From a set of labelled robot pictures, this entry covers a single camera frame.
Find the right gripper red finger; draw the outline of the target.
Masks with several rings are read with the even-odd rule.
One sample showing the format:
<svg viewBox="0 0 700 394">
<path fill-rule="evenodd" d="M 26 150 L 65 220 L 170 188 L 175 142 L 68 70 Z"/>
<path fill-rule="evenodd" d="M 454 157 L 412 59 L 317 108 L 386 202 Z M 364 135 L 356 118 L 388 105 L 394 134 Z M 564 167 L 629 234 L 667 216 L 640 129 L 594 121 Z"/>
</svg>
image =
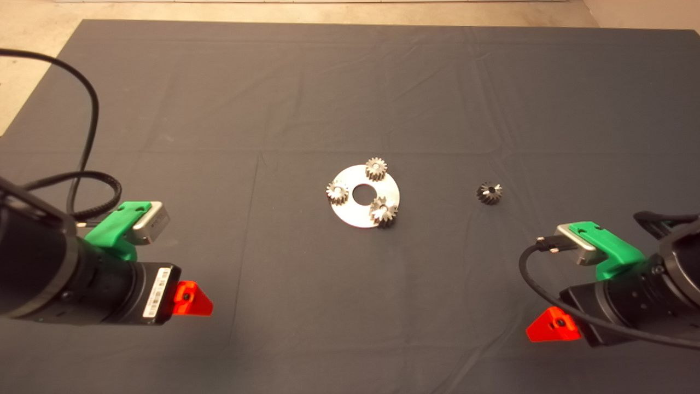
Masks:
<svg viewBox="0 0 700 394">
<path fill-rule="evenodd" d="M 551 306 L 527 327 L 527 337 L 533 343 L 577 341 L 582 334 L 569 314 Z"/>
</svg>

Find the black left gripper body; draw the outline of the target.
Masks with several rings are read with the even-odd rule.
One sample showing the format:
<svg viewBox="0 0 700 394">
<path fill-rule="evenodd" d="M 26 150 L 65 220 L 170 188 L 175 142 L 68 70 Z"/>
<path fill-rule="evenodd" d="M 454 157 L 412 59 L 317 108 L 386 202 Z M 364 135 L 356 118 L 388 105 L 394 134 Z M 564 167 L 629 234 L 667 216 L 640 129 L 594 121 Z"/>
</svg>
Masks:
<svg viewBox="0 0 700 394">
<path fill-rule="evenodd" d="M 73 324 L 165 324 L 181 276 L 182 269 L 172 263 L 128 262 L 87 247 L 78 265 Z"/>
</svg>

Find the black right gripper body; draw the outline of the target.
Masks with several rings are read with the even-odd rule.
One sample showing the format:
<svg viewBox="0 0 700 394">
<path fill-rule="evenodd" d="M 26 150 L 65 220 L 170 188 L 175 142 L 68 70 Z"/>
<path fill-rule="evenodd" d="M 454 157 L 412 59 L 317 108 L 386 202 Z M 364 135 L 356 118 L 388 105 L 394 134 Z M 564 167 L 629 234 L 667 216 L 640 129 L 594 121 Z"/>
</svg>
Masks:
<svg viewBox="0 0 700 394">
<path fill-rule="evenodd" d="M 573 285 L 560 300 L 609 323 L 673 338 L 691 337 L 690 257 L 650 257 L 612 279 Z"/>
</svg>

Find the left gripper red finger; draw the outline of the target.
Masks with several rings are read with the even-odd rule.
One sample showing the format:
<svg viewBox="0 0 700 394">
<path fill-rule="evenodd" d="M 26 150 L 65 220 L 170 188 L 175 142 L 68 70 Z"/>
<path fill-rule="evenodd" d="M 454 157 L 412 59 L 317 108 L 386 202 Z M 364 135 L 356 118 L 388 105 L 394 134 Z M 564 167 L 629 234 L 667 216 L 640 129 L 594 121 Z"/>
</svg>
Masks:
<svg viewBox="0 0 700 394">
<path fill-rule="evenodd" d="M 181 280 L 175 292 L 175 316 L 211 316 L 213 302 L 197 282 Z"/>
</svg>

